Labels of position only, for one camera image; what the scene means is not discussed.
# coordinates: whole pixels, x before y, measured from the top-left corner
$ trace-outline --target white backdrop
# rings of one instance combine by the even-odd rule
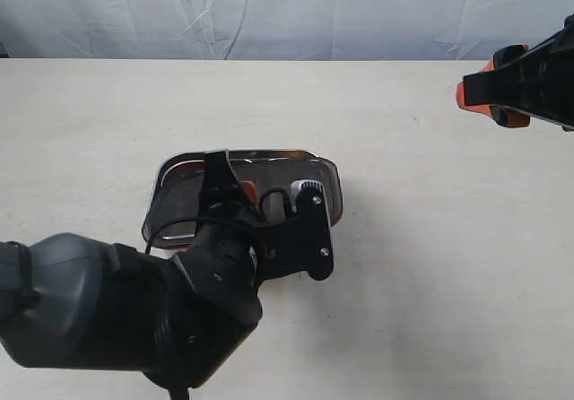
[[[559,30],[574,0],[0,0],[14,57],[471,59]]]

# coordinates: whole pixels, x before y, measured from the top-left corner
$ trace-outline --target white table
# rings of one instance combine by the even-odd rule
[[[143,248],[170,155],[310,149],[342,176],[335,273],[266,284],[260,327],[194,399],[571,398],[574,136],[459,111],[481,66],[2,60],[0,239]],[[4,352],[0,393],[167,398],[139,374]]]

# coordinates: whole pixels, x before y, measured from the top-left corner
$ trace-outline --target white tabletop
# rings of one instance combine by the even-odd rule
[[[309,149],[343,181],[335,272],[265,284],[259,328],[195,399],[571,398],[574,135],[459,111],[481,66],[1,60],[0,239],[143,248],[170,155]],[[0,396],[167,398],[4,352]]]

